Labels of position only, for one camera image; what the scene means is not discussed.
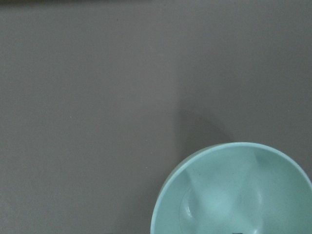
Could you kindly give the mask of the green bowl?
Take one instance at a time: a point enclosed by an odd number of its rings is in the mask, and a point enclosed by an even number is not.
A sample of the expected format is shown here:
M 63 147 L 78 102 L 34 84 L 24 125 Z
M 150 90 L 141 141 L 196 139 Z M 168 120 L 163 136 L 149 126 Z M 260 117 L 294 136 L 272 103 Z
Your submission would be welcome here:
M 152 234 L 309 234 L 312 184 L 289 156 L 249 142 L 199 150 L 166 178 Z

